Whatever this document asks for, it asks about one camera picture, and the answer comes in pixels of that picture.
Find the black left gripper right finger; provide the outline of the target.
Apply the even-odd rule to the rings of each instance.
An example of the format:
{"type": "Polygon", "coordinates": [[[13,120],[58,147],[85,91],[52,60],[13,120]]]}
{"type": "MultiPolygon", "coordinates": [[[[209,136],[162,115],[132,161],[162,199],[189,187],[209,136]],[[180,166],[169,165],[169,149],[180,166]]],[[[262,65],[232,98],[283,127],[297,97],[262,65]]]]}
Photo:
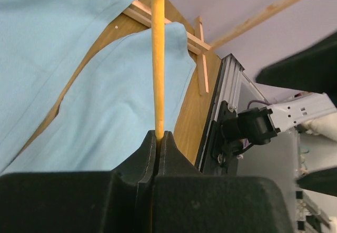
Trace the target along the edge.
{"type": "Polygon", "coordinates": [[[261,177],[208,176],[162,140],[152,198],[153,232],[293,232],[280,188],[261,177]]]}

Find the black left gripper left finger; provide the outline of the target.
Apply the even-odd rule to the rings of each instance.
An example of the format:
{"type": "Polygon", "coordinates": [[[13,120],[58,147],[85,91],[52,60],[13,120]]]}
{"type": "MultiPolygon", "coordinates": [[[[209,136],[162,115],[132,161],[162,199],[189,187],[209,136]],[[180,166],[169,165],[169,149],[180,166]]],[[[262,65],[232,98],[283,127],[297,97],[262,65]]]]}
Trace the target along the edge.
{"type": "Polygon", "coordinates": [[[111,171],[1,176],[1,232],[151,232],[156,138],[111,171]]]}

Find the light blue trousers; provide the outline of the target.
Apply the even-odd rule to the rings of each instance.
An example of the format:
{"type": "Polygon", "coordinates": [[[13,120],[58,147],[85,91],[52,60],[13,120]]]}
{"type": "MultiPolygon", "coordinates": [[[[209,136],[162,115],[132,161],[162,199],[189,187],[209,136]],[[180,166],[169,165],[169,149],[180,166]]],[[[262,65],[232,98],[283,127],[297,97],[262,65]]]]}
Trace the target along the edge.
{"type": "Polygon", "coordinates": [[[85,65],[58,115],[35,130],[88,49],[133,0],[1,0],[1,174],[111,170],[154,128],[151,30],[85,65]]]}

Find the yellow plastic hanger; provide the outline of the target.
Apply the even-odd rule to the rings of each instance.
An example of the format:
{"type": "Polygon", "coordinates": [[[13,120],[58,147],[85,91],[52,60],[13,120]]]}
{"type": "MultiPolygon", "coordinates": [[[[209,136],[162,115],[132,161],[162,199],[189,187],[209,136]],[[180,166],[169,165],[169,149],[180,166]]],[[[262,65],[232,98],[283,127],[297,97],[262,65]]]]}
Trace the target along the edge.
{"type": "Polygon", "coordinates": [[[155,109],[155,135],[158,142],[164,136],[164,0],[151,0],[152,12],[152,69],[155,109]]]}

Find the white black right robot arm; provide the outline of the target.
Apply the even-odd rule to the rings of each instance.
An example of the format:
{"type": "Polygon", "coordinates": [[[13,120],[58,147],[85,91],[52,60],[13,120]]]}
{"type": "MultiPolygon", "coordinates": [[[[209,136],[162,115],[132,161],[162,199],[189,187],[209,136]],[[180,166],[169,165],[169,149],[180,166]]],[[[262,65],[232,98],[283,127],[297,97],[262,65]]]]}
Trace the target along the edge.
{"type": "Polygon", "coordinates": [[[264,145],[292,127],[336,112],[336,33],[309,48],[263,68],[255,78],[259,84],[307,91],[309,95],[245,110],[219,124],[225,143],[248,139],[246,148],[225,145],[219,164],[227,167],[233,157],[254,145],[264,145]]]}

